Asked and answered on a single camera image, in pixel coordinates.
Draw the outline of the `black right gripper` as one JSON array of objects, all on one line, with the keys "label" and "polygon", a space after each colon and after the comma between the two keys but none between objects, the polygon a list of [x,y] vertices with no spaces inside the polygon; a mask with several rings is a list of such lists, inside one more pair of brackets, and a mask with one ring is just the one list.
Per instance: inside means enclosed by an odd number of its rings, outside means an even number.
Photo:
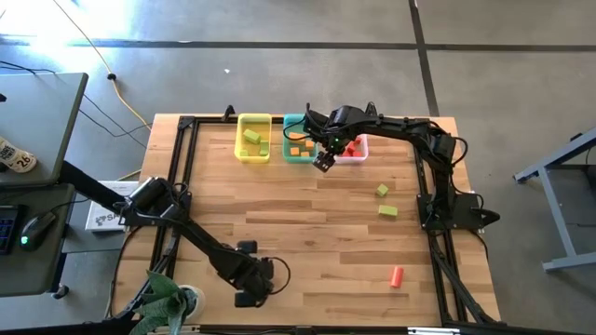
[{"label": "black right gripper", "polygon": [[347,144],[354,140],[354,128],[357,123],[370,121],[373,117],[373,106],[368,104],[365,110],[358,107],[343,105],[329,115],[320,114],[306,105],[305,133],[318,142],[325,154],[318,154],[312,164],[319,171],[326,173],[331,168],[334,156],[341,154]]}]

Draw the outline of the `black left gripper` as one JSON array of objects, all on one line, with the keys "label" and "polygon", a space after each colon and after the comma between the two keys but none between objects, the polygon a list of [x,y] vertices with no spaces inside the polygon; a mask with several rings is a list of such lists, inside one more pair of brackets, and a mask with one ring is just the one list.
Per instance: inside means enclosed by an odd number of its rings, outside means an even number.
[{"label": "black left gripper", "polygon": [[[237,242],[237,250],[246,254],[258,252],[255,240],[241,240]],[[231,275],[231,284],[239,290],[235,293],[236,308],[256,306],[255,298],[267,298],[273,291],[274,265],[271,258],[244,257]]]}]

